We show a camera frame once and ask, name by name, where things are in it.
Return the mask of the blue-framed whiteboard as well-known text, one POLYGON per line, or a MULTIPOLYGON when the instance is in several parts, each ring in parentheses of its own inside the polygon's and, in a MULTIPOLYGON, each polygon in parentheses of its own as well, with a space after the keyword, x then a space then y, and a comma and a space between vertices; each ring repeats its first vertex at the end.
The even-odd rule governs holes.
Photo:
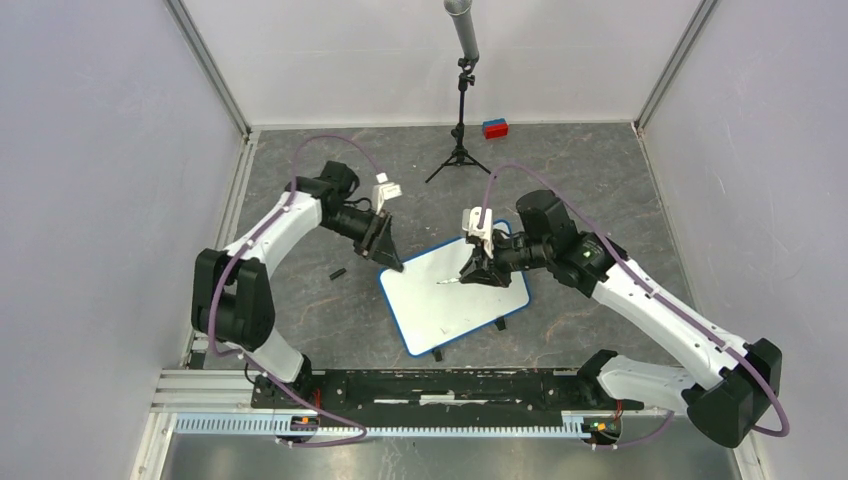
POLYGON ((455 237, 404 260, 403 272, 384 269, 378 274, 378 285, 410 356, 428 354, 530 304, 523 272, 512 273, 508 288, 436 285, 456 277, 472 250, 464 238, 455 237))

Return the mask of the silver microphone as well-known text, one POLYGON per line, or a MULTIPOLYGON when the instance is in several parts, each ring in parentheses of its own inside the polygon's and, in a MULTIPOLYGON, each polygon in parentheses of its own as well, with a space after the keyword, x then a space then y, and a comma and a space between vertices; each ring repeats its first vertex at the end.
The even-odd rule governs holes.
POLYGON ((456 125, 450 132, 455 141, 455 145, 450 156, 426 178, 425 183, 431 182, 442 170, 450 166, 475 166, 486 174, 491 174, 491 170, 474 158, 464 144, 466 127, 466 93, 470 87, 475 85, 476 78, 474 69, 480 59, 478 42, 471 15, 472 4, 473 2, 471 0, 443 1, 444 10, 452 20, 462 50, 462 56, 457 60, 457 65, 460 69, 457 81, 457 90, 459 92, 458 119, 456 125))

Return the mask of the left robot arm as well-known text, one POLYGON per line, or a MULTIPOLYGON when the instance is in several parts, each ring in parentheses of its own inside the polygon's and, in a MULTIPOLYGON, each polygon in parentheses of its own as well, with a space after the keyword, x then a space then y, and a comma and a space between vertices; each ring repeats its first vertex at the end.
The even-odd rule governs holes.
POLYGON ((401 187, 380 173, 360 209, 351 196, 359 178, 346 164, 329 161, 314 178, 296 177, 274 208, 240 239, 221 250, 204 249, 193 277, 191 324, 211 345, 223 343, 255 362, 277 380, 275 392, 290 407, 306 405, 314 394, 308 357, 276 330, 271 278, 293 247, 324 228, 351 240, 358 256, 401 272, 386 201, 401 187))

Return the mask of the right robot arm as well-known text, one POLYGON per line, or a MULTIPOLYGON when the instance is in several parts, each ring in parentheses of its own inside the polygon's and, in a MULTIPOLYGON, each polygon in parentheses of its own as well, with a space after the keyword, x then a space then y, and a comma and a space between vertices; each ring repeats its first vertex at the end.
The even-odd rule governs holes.
POLYGON ((766 338, 749 342, 671 294, 607 237, 581 231, 567 204, 551 190, 536 190, 516 203, 522 230, 495 228, 488 208, 463 212, 462 229, 472 247, 457 280, 506 288, 512 274, 544 269, 561 285, 616 312, 648 335, 676 361, 663 366, 601 350, 579 369, 580 400, 602 408, 613 399, 632 400, 683 413, 718 445, 739 446, 774 409, 788 433, 779 404, 783 354, 766 338))

